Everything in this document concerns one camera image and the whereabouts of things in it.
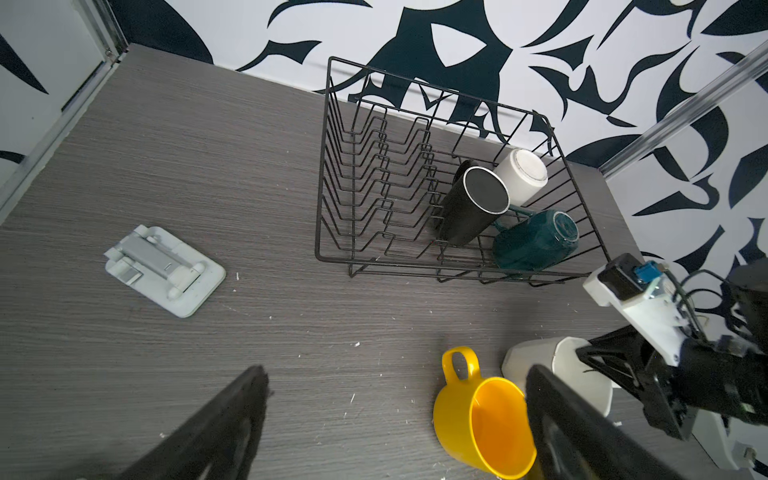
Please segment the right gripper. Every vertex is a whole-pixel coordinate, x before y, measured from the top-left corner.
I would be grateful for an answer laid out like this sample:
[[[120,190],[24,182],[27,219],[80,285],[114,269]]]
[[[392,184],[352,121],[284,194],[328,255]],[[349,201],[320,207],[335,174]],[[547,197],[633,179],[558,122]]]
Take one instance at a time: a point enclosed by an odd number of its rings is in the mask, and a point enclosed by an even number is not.
[[[715,344],[688,339],[679,364],[670,366],[632,325],[590,340],[578,359],[643,404],[648,423],[687,440],[701,410],[720,405]]]

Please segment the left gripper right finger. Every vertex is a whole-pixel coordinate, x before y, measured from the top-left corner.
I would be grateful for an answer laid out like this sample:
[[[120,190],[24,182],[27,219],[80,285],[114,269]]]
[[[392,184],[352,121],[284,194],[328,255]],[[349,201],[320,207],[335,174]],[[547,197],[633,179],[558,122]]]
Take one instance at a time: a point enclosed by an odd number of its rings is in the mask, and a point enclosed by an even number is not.
[[[679,479],[544,366],[526,377],[528,423],[543,479]]]

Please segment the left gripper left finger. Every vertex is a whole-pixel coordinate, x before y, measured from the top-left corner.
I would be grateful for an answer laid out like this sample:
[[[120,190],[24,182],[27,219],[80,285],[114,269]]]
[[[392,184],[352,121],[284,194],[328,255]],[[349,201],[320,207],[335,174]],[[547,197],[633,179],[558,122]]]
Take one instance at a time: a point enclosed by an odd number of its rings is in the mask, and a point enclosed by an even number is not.
[[[246,479],[270,397],[261,365],[248,367],[120,479]]]

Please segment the cream white mug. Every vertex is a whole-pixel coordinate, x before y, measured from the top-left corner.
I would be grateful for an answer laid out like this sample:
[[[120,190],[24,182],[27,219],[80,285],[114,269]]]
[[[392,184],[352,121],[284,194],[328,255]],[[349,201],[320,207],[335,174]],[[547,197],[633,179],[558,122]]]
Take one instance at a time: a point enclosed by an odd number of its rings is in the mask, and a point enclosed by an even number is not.
[[[507,351],[501,372],[526,394],[528,371],[536,364],[542,365],[607,417],[613,400],[613,382],[578,358],[576,350],[585,346],[590,346],[590,342],[577,337],[522,342]]]

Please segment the yellow mug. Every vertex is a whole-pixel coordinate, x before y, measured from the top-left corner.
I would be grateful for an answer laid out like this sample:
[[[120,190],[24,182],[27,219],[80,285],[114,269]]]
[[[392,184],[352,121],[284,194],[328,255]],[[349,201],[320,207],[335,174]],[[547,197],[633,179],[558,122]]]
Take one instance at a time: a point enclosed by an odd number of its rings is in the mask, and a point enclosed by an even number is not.
[[[537,458],[523,391],[485,378],[476,353],[459,346],[441,359],[446,385],[433,407],[437,439],[452,458],[501,479],[525,477]]]

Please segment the dark green mug white inside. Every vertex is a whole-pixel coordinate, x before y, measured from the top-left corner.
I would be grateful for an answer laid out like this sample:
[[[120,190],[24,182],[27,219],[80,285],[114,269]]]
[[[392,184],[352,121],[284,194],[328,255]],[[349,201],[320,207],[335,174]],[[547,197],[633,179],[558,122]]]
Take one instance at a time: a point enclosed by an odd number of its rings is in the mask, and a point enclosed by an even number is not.
[[[523,216],[515,225],[505,223],[505,216],[493,223],[498,233],[492,254],[499,268],[541,271],[577,250],[578,226],[567,213],[546,210],[530,215],[523,213]]]

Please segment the white mug red inside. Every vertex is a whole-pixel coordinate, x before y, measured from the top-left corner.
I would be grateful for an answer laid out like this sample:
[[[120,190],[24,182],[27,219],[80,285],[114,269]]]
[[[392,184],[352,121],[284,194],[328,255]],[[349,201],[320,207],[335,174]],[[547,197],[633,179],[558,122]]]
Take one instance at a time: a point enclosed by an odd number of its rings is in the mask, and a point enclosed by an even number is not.
[[[535,153],[516,148],[493,170],[504,183],[509,204],[523,206],[548,183],[547,168]]]

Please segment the black mug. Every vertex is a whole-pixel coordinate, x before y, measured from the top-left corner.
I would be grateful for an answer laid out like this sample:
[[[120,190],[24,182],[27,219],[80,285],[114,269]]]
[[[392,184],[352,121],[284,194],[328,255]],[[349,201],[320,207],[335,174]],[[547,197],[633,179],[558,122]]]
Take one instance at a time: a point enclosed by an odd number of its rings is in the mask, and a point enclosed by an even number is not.
[[[509,208],[504,183],[488,168],[466,160],[441,203],[437,239],[461,247],[480,235]]]

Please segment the black wire dish rack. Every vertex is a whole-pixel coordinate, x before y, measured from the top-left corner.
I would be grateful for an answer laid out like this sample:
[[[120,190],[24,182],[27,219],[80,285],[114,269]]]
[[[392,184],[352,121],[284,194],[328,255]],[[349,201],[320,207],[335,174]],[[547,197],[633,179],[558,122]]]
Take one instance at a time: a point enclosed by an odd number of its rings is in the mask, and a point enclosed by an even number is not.
[[[314,253],[350,276],[540,287],[585,278],[610,259],[573,166],[538,112],[332,57],[322,124]],[[440,239],[443,199],[460,168],[493,169],[517,148],[543,161],[547,184],[468,244]],[[539,272],[499,267],[499,229],[540,211],[574,220],[576,249]]]

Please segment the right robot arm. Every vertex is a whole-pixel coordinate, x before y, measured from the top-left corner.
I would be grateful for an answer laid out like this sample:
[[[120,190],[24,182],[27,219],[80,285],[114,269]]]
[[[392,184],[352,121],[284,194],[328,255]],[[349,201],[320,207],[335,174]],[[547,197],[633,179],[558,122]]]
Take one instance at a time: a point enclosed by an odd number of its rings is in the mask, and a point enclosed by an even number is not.
[[[628,324],[589,340],[576,355],[641,402],[651,427],[695,438],[721,469],[764,479],[766,441],[735,426],[767,424],[767,262],[720,280],[720,334],[706,332],[687,282],[630,254],[600,267],[583,287]]]

